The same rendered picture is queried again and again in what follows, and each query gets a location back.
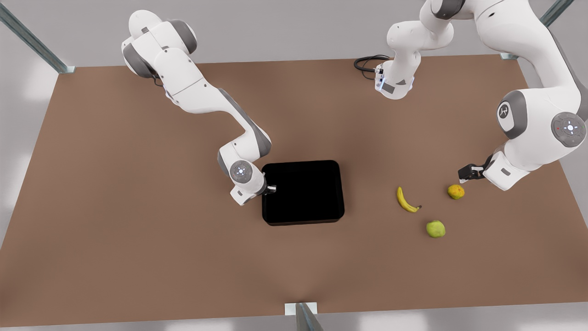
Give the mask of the black square tray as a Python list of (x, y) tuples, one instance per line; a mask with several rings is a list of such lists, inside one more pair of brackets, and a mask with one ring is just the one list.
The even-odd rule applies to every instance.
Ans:
[(262, 196), (262, 217), (271, 226), (337, 222), (345, 214), (339, 164), (334, 160), (263, 166), (276, 191)]

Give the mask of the yellow banana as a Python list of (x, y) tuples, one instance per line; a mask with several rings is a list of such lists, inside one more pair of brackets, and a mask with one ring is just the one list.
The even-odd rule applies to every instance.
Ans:
[(406, 210), (407, 212), (417, 212), (418, 210), (420, 210), (422, 208), (421, 205), (419, 206), (413, 206), (410, 205), (406, 199), (405, 199), (405, 195), (403, 193), (403, 190), (401, 187), (397, 187), (397, 191), (396, 191), (396, 198), (397, 201), (399, 203), (399, 205)]

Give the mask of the silver frame post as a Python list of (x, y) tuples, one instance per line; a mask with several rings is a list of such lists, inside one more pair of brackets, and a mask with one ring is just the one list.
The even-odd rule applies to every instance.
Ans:
[(575, 0), (555, 0), (550, 8), (540, 17), (540, 21), (546, 27), (550, 27), (573, 2)]
[(0, 22), (29, 46), (31, 50), (44, 60), (44, 62), (50, 65), (58, 74), (75, 73), (75, 66), (66, 65), (2, 3), (0, 3)]
[(317, 303), (286, 303), (285, 315), (296, 317), (296, 331), (324, 331), (317, 320)]

